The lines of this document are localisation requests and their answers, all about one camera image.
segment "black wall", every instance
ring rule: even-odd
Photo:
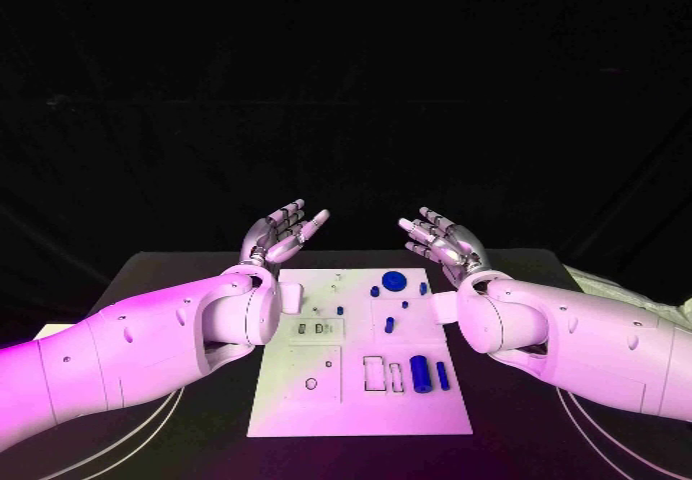
[[[689,2],[224,3],[0,7],[6,338],[299,197],[312,249],[402,248],[426,205],[684,301]]]

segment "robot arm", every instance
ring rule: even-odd
[[[81,415],[160,398],[271,340],[303,294],[273,272],[329,218],[323,210],[296,223],[302,208],[297,200],[255,223],[222,275],[131,297],[0,350],[0,452]]]
[[[692,331],[623,302],[513,280],[476,237],[441,215],[400,220],[457,292],[437,294],[441,323],[472,348],[597,403],[692,421]]]

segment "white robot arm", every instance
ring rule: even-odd
[[[329,218],[323,210],[299,223],[303,204],[257,221],[222,275],[131,297],[0,350],[0,452],[81,415],[160,398],[271,340],[303,294],[277,282],[280,263]]]
[[[692,331],[619,301],[513,280],[490,269],[483,245],[430,209],[401,219],[457,292],[437,294],[443,323],[544,382],[632,412],[692,421]]]

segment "small blue piece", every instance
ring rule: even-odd
[[[433,391],[433,382],[430,381],[428,360],[423,355],[411,357],[411,374],[414,376],[414,390],[417,393]]]
[[[447,380],[447,372],[444,371],[444,363],[437,362],[437,375],[440,376],[440,386],[443,390],[450,389],[450,381]]]
[[[401,292],[407,288],[407,277],[401,272],[387,272],[382,275],[382,285],[391,292]]]
[[[394,331],[394,318],[387,317],[385,332],[392,333],[392,331]]]

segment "black table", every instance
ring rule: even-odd
[[[545,250],[490,250],[493,267],[516,279],[578,290]],[[92,313],[123,298],[218,275],[237,253],[140,253]],[[440,268],[407,251],[302,252],[284,268],[424,267],[433,292],[451,290]],[[183,394],[78,418],[0,454],[0,478],[39,478],[100,452],[162,411],[140,432],[61,479],[87,478],[619,478],[565,413],[557,389],[477,354],[456,324],[447,342],[475,434],[470,436],[247,438],[263,347],[189,385]],[[616,411],[583,400],[590,415],[646,458],[692,475],[692,432],[684,422]],[[568,401],[570,410],[577,412]],[[577,417],[596,446],[633,478],[668,478],[636,462]]]

